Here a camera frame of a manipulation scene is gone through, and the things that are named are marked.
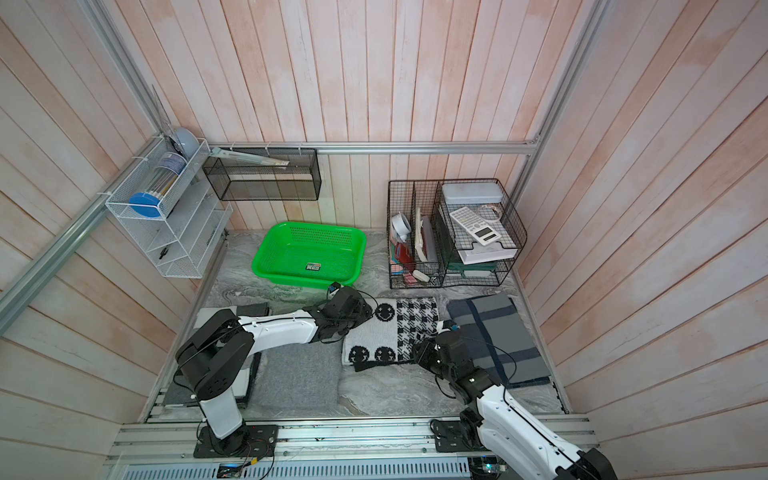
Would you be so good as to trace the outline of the smiley houndstooth scarf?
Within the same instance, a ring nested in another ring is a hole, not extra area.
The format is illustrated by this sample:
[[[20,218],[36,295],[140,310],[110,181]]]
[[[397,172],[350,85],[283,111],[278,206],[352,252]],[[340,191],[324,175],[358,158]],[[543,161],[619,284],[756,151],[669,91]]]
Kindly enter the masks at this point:
[[[411,363],[414,346],[436,334],[439,309],[434,297],[379,299],[373,306],[373,317],[346,335],[343,366],[360,371]]]

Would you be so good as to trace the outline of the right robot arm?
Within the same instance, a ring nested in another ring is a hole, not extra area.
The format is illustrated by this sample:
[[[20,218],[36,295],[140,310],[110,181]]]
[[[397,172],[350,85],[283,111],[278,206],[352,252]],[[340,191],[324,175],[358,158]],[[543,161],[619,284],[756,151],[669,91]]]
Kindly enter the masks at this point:
[[[529,413],[489,373],[474,365],[456,330],[427,337],[413,348],[413,359],[448,382],[465,404],[457,421],[430,421],[441,453],[487,450],[523,479],[615,479],[612,464],[599,450],[583,450],[564,440]]]

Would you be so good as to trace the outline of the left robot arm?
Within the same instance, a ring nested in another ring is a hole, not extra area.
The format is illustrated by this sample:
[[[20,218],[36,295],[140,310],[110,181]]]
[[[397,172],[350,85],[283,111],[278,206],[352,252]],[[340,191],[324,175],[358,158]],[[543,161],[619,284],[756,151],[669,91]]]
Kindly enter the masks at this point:
[[[339,339],[373,316],[365,295],[350,286],[337,286],[325,301],[290,313],[249,317],[222,309],[179,347],[175,359],[207,431],[218,441],[229,441],[244,433],[232,385],[251,356],[285,345]]]

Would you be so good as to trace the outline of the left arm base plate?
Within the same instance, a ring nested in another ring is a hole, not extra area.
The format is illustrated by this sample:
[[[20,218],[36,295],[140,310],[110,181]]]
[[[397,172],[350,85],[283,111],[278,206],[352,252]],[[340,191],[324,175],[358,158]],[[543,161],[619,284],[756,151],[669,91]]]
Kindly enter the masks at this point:
[[[255,457],[262,459],[275,452],[277,425],[246,425],[237,428],[224,439],[217,438],[205,424],[197,434],[194,458]]]

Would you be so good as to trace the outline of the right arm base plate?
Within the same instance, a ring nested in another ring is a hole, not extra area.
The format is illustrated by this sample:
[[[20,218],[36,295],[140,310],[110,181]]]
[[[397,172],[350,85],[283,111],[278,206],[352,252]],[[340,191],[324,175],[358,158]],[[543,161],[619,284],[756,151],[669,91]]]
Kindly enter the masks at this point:
[[[473,423],[468,420],[432,419],[429,429],[438,453],[501,454],[511,452],[514,447],[511,438],[489,421]]]

